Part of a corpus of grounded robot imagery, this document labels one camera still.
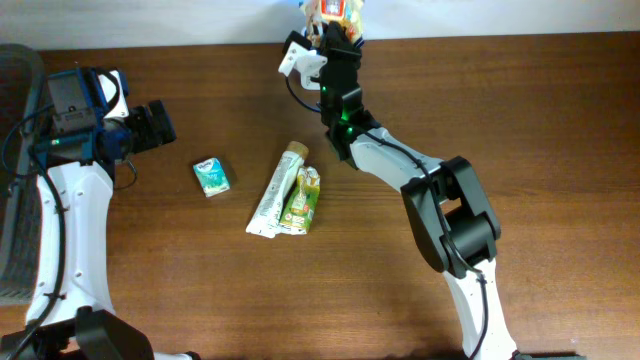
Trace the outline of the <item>yellow white snack bag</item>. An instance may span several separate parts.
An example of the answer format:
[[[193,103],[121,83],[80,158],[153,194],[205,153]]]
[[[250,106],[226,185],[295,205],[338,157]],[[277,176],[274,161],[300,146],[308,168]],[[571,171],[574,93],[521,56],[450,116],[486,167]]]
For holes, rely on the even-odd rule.
[[[364,44],[361,16],[364,4],[364,0],[301,1],[299,8],[306,19],[302,35],[310,40],[314,47],[318,47],[329,24],[337,22],[351,44],[361,48]]]

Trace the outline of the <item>teal white tissue pack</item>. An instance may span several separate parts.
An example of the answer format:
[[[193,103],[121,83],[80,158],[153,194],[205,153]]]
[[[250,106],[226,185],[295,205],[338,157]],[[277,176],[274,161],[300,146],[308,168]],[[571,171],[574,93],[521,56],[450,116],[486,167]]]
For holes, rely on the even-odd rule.
[[[228,191],[230,182],[217,158],[210,158],[193,166],[194,173],[206,197]]]

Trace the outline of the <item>green drink pouch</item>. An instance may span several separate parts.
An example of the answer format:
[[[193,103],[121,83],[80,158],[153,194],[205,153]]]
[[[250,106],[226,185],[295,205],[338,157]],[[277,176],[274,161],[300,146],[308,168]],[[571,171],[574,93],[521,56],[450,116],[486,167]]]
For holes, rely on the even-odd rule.
[[[279,230],[287,235],[306,235],[311,227],[320,195],[321,177],[313,167],[302,166],[296,186],[283,209]]]

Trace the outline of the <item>white tube tan cap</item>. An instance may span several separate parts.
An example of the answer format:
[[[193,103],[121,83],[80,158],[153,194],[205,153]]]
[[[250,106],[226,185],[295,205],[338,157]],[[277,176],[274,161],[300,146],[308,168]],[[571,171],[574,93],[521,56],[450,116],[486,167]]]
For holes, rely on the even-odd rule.
[[[280,233],[279,221],[285,197],[296,180],[298,170],[304,164],[308,153],[308,147],[300,142],[291,141],[287,145],[256,211],[246,227],[247,233],[267,238],[274,238]]]

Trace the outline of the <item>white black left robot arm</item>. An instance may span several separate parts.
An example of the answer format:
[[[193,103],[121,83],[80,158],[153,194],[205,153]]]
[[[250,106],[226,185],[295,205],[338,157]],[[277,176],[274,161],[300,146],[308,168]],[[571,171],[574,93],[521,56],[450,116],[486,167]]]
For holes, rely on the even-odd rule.
[[[116,169],[174,141],[164,105],[130,107],[124,74],[83,67],[47,76],[9,131],[18,149],[5,212],[1,298],[24,297],[23,330],[4,335],[5,359],[154,359],[118,318],[107,276],[106,230]]]

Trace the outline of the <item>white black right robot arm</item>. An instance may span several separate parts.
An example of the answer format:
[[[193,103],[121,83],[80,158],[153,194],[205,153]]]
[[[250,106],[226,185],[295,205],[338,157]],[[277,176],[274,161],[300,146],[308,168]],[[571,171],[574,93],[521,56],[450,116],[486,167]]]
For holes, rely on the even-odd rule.
[[[357,72],[361,50],[336,22],[322,35],[317,77],[326,136],[340,160],[398,191],[416,246],[451,291],[469,359],[516,359],[496,284],[501,225],[471,164],[444,161],[395,139],[366,110]]]

